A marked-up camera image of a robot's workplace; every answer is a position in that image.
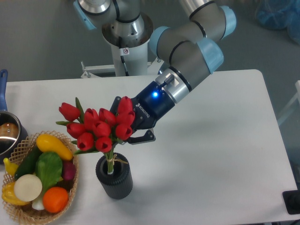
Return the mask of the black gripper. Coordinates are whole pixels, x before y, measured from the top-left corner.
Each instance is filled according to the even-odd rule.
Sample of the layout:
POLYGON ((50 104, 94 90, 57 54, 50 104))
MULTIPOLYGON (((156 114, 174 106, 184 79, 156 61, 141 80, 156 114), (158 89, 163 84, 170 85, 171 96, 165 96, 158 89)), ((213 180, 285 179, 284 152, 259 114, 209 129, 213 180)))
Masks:
MULTIPOLYGON (((169 112, 175 106, 175 103, 155 81, 152 81, 131 100, 135 112, 135 120, 131 125, 132 129, 148 130, 143 136, 130 137, 126 142, 129 144, 141 144, 155 141, 156 137, 150 128, 155 127, 156 122, 169 112)), ((120 101, 121 97, 116 96, 112 103, 110 112, 114 115, 119 114, 120 101)))

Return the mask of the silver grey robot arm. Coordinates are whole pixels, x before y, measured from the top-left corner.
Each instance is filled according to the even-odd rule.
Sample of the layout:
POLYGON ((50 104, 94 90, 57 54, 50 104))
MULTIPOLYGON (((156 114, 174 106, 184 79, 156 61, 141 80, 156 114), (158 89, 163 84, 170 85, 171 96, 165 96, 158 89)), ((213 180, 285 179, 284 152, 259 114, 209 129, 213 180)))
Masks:
POLYGON ((116 76, 145 75, 148 51, 167 64, 155 81, 133 98, 133 131, 145 135, 130 137, 127 143, 155 140, 156 122, 188 93, 212 74, 224 61, 217 41, 236 27, 234 12, 212 0, 182 0, 188 23, 171 29, 155 29, 140 10, 138 0, 76 0, 73 5, 89 30, 101 29, 110 45, 116 76))

